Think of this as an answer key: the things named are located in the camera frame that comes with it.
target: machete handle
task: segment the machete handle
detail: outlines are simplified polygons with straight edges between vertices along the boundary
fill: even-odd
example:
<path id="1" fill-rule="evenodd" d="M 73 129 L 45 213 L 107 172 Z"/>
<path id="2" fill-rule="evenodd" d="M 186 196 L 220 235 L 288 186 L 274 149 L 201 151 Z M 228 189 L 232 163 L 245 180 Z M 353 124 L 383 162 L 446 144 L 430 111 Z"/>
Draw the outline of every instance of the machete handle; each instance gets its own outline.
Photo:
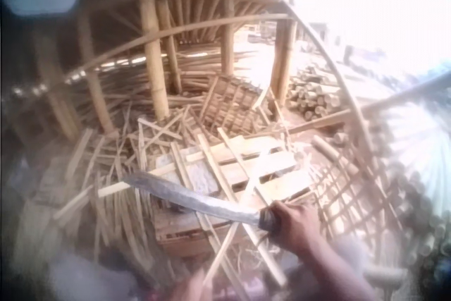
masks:
<path id="1" fill-rule="evenodd" d="M 259 228 L 268 231 L 271 235 L 279 232 L 282 225 L 282 220 L 275 214 L 270 207 L 260 211 Z"/>

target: bright sky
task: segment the bright sky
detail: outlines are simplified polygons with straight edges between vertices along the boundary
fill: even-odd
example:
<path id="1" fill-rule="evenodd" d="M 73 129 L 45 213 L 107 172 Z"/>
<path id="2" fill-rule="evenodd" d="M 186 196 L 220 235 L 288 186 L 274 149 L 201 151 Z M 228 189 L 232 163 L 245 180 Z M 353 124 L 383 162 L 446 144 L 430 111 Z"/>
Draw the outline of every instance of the bright sky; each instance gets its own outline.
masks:
<path id="1" fill-rule="evenodd" d="M 310 22 L 327 22 L 345 41 L 380 47 L 406 70 L 451 59 L 451 0 L 295 0 Z"/>

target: bamboo pole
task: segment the bamboo pole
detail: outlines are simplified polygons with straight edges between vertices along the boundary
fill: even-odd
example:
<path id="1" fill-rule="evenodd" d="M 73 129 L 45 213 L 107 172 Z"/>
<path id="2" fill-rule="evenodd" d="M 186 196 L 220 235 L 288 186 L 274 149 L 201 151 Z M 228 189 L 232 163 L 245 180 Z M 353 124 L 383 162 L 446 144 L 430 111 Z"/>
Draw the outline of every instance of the bamboo pole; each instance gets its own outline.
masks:
<path id="1" fill-rule="evenodd" d="M 156 17 L 155 0 L 140 0 L 142 30 L 144 35 L 156 35 L 159 32 Z M 151 95 L 157 120 L 163 120 L 169 115 L 166 84 L 164 81 L 163 62 L 161 61 L 160 41 L 156 39 L 144 46 L 146 54 L 147 74 L 152 85 Z"/>
<path id="2" fill-rule="evenodd" d="M 279 93 L 278 87 L 280 83 L 280 70 L 282 68 L 282 49 L 283 49 L 283 38 L 285 35 L 285 21 L 278 20 L 276 27 L 276 42 L 274 44 L 274 62 L 273 70 L 271 72 L 271 90 L 273 93 Z M 269 109 L 274 117 L 277 118 L 277 113 L 275 107 L 270 105 Z"/>
<path id="3" fill-rule="evenodd" d="M 33 43 L 37 71 L 47 88 L 52 88 L 61 81 L 56 41 L 36 27 L 33 31 Z M 75 142 L 80 134 L 80 119 L 69 96 L 63 92 L 64 87 L 59 87 L 56 91 L 48 91 L 47 97 L 63 134 L 68 140 Z"/>
<path id="4" fill-rule="evenodd" d="M 224 18 L 235 15 L 233 0 L 223 0 Z M 221 70 L 225 75 L 233 75 L 233 25 L 224 25 L 221 38 Z"/>
<path id="5" fill-rule="evenodd" d="M 157 3 L 159 21 L 162 30 L 171 28 L 170 12 L 167 0 L 160 0 Z M 175 52 L 174 36 L 170 35 L 163 41 L 166 53 L 168 54 L 169 69 L 171 70 L 172 89 L 176 94 L 182 93 L 182 83 L 180 71 L 178 70 L 177 54 Z"/>
<path id="6" fill-rule="evenodd" d="M 94 58 L 94 46 L 92 43 L 92 33 L 89 23 L 89 17 L 86 12 L 82 12 L 78 17 L 78 43 L 80 45 L 80 53 L 83 61 L 89 61 Z M 87 84 L 89 92 L 91 93 L 92 103 L 99 117 L 100 124 L 104 129 L 105 134 L 110 135 L 114 133 L 115 128 L 111 121 L 104 94 L 101 90 L 99 76 L 97 72 L 87 72 Z"/>
<path id="7" fill-rule="evenodd" d="M 290 63 L 293 51 L 293 45 L 296 39 L 296 27 L 297 23 L 293 20 L 285 21 L 285 32 L 283 35 L 282 47 L 280 48 L 280 75 L 278 83 L 278 91 L 276 99 L 281 107 L 285 106 L 285 100 L 288 93 L 288 85 L 290 84 Z"/>

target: hand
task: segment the hand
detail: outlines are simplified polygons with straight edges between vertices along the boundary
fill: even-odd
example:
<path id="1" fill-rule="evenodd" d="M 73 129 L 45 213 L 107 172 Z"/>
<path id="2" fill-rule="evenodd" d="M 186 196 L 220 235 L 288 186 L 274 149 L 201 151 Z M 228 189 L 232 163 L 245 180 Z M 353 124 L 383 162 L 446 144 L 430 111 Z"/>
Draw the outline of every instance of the hand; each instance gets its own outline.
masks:
<path id="1" fill-rule="evenodd" d="M 281 228 L 273 240 L 284 250 L 303 257 L 322 241 L 318 212 L 311 205 L 289 205 L 274 201 L 271 210 L 281 220 Z"/>
<path id="2" fill-rule="evenodd" d="M 196 271 L 193 276 L 175 288 L 169 301 L 211 301 L 213 299 L 211 282 L 203 286 L 204 279 L 205 271 L 203 269 Z"/>

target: machete blade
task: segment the machete blade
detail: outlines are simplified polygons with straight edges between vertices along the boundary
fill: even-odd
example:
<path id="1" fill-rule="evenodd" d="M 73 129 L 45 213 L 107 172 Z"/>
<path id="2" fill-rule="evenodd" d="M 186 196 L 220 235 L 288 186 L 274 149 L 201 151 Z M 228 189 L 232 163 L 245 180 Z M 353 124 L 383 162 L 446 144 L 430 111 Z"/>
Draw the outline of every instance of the machete blade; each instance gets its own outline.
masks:
<path id="1" fill-rule="evenodd" d="M 193 192 L 182 185 L 150 173 L 137 172 L 125 178 L 124 181 L 132 187 L 144 190 L 155 197 L 168 200 L 182 207 L 221 219 L 259 226 L 260 211 Z"/>

